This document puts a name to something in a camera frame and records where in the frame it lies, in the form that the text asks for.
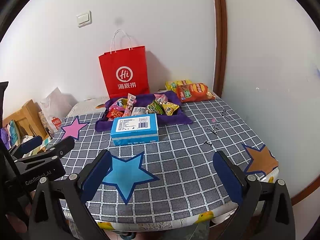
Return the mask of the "person's left hand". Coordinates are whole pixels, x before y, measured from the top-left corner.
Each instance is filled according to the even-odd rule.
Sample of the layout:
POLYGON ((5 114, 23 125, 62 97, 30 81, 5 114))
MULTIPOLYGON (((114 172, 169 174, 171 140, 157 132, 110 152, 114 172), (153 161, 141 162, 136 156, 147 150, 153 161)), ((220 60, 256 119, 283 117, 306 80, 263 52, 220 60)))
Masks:
POLYGON ((35 191, 9 201, 6 217, 17 233, 27 233, 35 191))

